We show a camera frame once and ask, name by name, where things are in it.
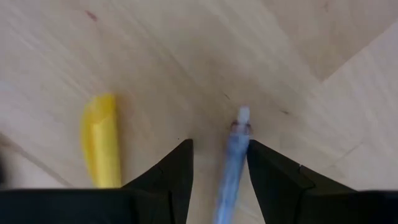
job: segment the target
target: yellow object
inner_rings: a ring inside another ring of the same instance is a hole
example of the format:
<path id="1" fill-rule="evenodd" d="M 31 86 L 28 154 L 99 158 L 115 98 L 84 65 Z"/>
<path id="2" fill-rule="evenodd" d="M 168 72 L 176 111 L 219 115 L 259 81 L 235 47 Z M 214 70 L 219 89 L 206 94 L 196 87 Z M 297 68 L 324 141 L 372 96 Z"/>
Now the yellow object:
<path id="1" fill-rule="evenodd" d="M 113 95 L 98 96 L 86 105 L 80 134 L 87 168 L 94 184 L 99 188 L 121 187 Z"/>

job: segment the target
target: yellow plastic piece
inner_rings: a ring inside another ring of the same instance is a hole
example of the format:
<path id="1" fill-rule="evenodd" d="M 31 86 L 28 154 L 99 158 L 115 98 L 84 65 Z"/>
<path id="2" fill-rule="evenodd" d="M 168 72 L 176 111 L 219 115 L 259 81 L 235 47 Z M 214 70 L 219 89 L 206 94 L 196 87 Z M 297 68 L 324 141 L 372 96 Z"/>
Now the yellow plastic piece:
<path id="1" fill-rule="evenodd" d="M 99 188 L 121 187 L 116 103 L 113 95 L 98 96 L 86 105 L 80 134 L 88 172 L 94 184 Z"/>

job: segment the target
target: light wood grain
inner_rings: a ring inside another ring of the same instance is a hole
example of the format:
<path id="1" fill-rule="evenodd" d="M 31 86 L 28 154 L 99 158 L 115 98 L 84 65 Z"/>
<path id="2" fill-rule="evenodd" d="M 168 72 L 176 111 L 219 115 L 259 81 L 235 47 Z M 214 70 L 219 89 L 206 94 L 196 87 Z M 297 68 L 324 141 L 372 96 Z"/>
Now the light wood grain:
<path id="1" fill-rule="evenodd" d="M 113 92 L 124 182 L 194 139 L 188 223 L 211 222 L 241 105 L 251 108 L 254 138 L 276 151 L 356 189 L 396 189 L 395 6 L 1 1 L 0 132 L 18 145 L 12 166 L 25 170 L 34 157 L 51 170 L 38 186 L 57 186 L 59 175 L 92 187 L 79 120 L 91 97 Z M 36 185 L 16 173 L 15 187 Z M 264 223 L 247 168 L 235 221 Z"/>

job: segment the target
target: dark spot on wood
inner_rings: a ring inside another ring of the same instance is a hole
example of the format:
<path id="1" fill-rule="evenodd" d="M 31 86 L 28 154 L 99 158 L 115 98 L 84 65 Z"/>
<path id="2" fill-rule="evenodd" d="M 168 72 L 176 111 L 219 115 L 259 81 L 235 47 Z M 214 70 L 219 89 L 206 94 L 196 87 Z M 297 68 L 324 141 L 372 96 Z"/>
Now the dark spot on wood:
<path id="1" fill-rule="evenodd" d="M 289 115 L 290 113 L 286 110 L 279 110 L 280 112 L 282 112 L 284 115 Z"/>
<path id="2" fill-rule="evenodd" d="M 229 98 L 229 96 L 228 96 L 227 94 L 224 93 L 224 96 L 225 96 L 227 99 L 230 100 L 230 98 Z"/>
<path id="3" fill-rule="evenodd" d="M 98 20 L 97 16 L 94 13 L 92 13 L 88 10 L 86 10 L 85 12 L 86 12 L 87 16 L 90 17 L 90 19 L 92 19 L 94 22 L 96 22 Z"/>

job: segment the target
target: blue pen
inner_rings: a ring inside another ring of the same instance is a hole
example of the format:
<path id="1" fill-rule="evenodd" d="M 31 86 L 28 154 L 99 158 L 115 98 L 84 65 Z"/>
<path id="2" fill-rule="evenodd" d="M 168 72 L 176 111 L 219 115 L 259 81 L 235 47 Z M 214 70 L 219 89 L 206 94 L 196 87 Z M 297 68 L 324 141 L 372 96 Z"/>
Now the blue pen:
<path id="1" fill-rule="evenodd" d="M 245 106 L 241 107 L 238 119 L 231 127 L 227 143 L 226 164 L 218 193 L 214 224 L 229 224 L 233 217 L 239 181 L 251 137 L 249 117 L 249 108 Z"/>

